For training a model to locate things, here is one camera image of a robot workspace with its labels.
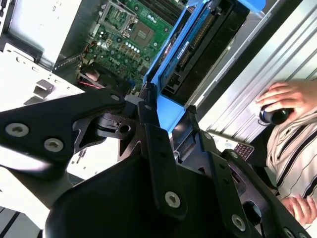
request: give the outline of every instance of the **screw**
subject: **screw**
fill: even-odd
[[[209,135],[208,133],[205,133],[204,136],[205,136],[208,140],[211,140],[211,135]]]
[[[231,154],[234,158],[238,159],[238,155],[237,155],[236,153],[231,152],[230,154]]]
[[[175,192],[167,192],[165,194],[165,201],[172,208],[179,208],[180,206],[180,199]]]
[[[114,100],[116,100],[116,101],[119,101],[119,100],[120,100],[120,98],[119,98],[117,95],[111,95],[111,98],[114,99]]]
[[[307,238],[303,233],[299,233],[300,238]]]
[[[61,140],[56,139],[56,138],[50,138],[47,139],[44,142],[44,147],[45,149],[47,149],[48,151],[51,152],[59,152],[64,148],[64,144]]]
[[[289,229],[287,229],[286,227],[284,228],[284,231],[289,238],[295,238],[293,233],[291,233],[291,231]]]
[[[14,137],[23,137],[27,135],[30,129],[21,123],[11,123],[5,127],[6,133]]]
[[[244,221],[241,219],[241,217],[239,217],[236,214],[233,214],[231,217],[231,220],[233,222],[233,224],[242,232],[244,232],[246,230],[246,224],[244,223]]]

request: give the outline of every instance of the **metal panel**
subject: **metal panel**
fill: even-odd
[[[199,126],[251,142],[264,129],[258,124],[254,99],[276,81],[311,80],[316,76],[317,2],[304,0]]]
[[[43,51],[40,63],[52,68],[81,0],[19,0],[10,33]]]

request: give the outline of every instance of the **cable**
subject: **cable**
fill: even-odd
[[[96,86],[96,85],[94,85],[94,84],[84,83],[84,82],[82,82],[82,81],[78,81],[78,83],[81,83],[81,84],[84,84],[84,85],[86,85],[86,86],[90,86],[90,87],[93,87],[93,88],[101,89],[101,87],[98,87],[98,86]]]

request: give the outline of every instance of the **person's hand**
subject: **person's hand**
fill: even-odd
[[[293,108],[289,121],[295,121],[317,107],[317,80],[279,82],[257,98],[257,105],[268,106],[265,111],[272,112],[282,108]]]
[[[312,197],[287,197],[281,202],[302,226],[313,223],[317,218],[317,207]]]

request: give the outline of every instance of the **silver metal surface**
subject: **silver metal surface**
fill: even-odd
[[[317,77],[317,1],[303,0],[199,122],[250,143],[265,128],[255,98],[277,81]]]
[[[299,233],[300,238],[307,238],[303,233]]]
[[[295,238],[294,235],[293,235],[293,233],[291,233],[291,231],[290,231],[289,229],[287,229],[286,227],[284,228],[284,231],[285,231],[287,237],[289,237],[289,238]]]
[[[231,154],[234,158],[238,159],[238,155],[237,155],[236,153],[231,152],[230,154]]]
[[[42,79],[36,83],[33,94],[40,99],[44,99],[52,92],[53,88],[54,85]]]
[[[40,63],[53,68],[56,62],[78,54],[85,47],[90,31],[97,24],[102,1],[15,2],[10,33],[42,51]]]
[[[116,101],[119,101],[119,100],[120,100],[120,98],[119,98],[118,96],[116,96],[116,95],[111,95],[111,98],[114,99],[114,100],[116,100]]]
[[[50,138],[47,139],[44,142],[44,147],[45,149],[47,149],[48,151],[51,152],[59,152],[64,148],[64,144],[61,140],[56,139],[56,138]]]
[[[236,228],[238,228],[240,231],[244,232],[246,230],[246,224],[241,219],[241,217],[239,217],[236,214],[233,214],[231,220],[233,224],[236,226]]]
[[[6,133],[14,137],[23,137],[26,136],[30,129],[21,123],[11,123],[5,127]]]
[[[179,208],[180,206],[180,199],[175,192],[167,192],[165,194],[165,201],[172,208]]]
[[[205,133],[204,136],[205,136],[208,140],[211,140],[211,135],[209,135],[208,133]]]

